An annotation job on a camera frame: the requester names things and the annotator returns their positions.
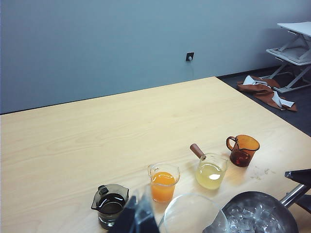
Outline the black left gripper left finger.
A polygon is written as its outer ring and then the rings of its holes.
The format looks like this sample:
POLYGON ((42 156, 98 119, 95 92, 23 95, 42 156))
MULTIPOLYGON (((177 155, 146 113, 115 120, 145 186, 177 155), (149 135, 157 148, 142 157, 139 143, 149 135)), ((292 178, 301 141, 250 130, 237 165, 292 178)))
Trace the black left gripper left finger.
POLYGON ((133 233, 135 226, 135 213, 136 213, 136 196, 132 196, 126 203, 124 210, 118 218, 118 223, 116 224, 117 233, 133 233))

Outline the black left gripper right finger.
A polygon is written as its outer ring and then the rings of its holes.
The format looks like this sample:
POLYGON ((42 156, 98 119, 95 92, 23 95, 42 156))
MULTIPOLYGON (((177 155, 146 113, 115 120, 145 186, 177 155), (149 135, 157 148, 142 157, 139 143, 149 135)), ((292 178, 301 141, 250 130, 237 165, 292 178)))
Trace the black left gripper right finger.
POLYGON ((151 187, 145 186, 137 193, 137 203, 134 214, 136 233, 158 233, 159 228, 155 219, 151 187))

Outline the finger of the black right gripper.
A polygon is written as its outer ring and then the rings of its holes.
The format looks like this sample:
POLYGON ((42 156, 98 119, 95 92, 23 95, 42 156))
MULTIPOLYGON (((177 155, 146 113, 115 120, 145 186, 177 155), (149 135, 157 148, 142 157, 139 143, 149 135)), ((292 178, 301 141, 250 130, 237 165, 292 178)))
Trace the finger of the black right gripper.
POLYGON ((300 184, 311 184, 311 169, 286 171, 284 176, 300 184))
POLYGON ((311 212, 311 195, 304 194, 295 203, 307 212, 311 212))

